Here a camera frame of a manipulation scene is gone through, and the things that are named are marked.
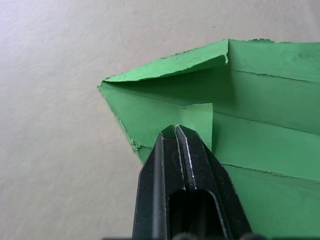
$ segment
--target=folded green paper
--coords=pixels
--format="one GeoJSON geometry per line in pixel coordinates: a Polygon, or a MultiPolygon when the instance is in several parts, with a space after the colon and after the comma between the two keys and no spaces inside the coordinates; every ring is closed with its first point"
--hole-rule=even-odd
{"type": "Polygon", "coordinates": [[[253,231],[320,236],[320,43],[223,40],[98,87],[142,162],[166,126],[194,129],[253,231]]]}

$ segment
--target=white surface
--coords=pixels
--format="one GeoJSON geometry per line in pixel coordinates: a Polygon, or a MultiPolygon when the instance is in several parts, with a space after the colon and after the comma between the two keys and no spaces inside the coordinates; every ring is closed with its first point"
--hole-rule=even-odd
{"type": "Polygon", "coordinates": [[[320,1],[0,0],[0,238],[132,232],[141,164],[96,85],[224,38],[320,41],[320,1]]]}

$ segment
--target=beige table surface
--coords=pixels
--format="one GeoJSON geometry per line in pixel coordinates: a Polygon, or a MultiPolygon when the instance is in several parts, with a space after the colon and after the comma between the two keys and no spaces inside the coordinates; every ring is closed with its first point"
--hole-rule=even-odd
{"type": "Polygon", "coordinates": [[[0,0],[0,239],[132,232],[141,164],[96,85],[224,38],[320,41],[320,1],[0,0]]]}

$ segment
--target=green paper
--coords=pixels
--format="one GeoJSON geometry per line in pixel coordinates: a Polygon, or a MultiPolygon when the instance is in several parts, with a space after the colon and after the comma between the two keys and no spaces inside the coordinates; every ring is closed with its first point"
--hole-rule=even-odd
{"type": "Polygon", "coordinates": [[[223,40],[98,87],[143,163],[166,126],[194,129],[254,232],[320,237],[320,43],[223,40]]]}

